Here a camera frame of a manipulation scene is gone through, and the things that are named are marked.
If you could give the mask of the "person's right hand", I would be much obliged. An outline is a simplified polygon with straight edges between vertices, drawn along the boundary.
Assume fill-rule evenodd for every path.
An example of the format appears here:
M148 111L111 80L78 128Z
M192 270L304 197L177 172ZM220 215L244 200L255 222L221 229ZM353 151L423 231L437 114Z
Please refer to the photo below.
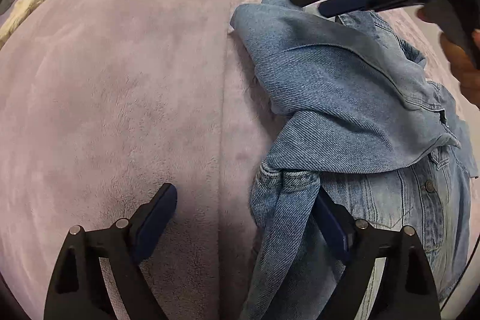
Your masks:
M446 59L450 63L451 73L460 82L460 91L465 98L476 107L480 103L480 75L479 69L473 65L468 54L459 46L451 42L442 32L439 36L439 44Z

